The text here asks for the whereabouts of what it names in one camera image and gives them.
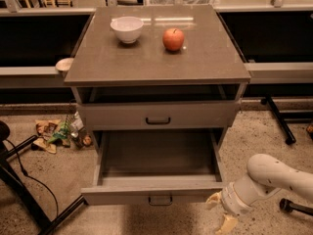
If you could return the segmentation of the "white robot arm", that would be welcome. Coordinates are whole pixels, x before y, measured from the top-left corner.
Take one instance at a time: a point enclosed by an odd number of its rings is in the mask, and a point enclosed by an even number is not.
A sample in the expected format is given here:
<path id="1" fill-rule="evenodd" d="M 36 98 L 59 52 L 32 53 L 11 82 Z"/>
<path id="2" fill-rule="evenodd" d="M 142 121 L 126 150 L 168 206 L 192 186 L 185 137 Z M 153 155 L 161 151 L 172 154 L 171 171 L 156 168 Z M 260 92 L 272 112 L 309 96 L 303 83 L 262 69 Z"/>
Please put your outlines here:
<path id="1" fill-rule="evenodd" d="M 268 199 L 281 189 L 313 202 L 313 174 L 289 167 L 267 154 L 250 157 L 246 174 L 212 194 L 205 202 L 209 210 L 217 205 L 224 209 L 224 221 L 215 235 L 230 233 L 239 217 L 249 213 L 256 201 Z"/>

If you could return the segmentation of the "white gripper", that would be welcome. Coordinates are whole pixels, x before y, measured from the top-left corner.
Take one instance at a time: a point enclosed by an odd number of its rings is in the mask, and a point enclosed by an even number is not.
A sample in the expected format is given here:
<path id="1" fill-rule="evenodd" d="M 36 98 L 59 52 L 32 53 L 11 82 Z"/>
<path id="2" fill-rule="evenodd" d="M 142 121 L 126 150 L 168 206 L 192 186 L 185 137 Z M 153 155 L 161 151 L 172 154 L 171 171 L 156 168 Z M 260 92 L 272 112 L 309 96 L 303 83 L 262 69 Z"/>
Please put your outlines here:
<path id="1" fill-rule="evenodd" d="M 249 186 L 240 181 L 230 182 L 223 190 L 212 194 L 205 202 L 208 210 L 222 204 L 227 213 L 223 214 L 223 223 L 215 231 L 215 235 L 228 235 L 238 224 L 237 216 L 248 214 L 251 206 L 247 204 Z"/>

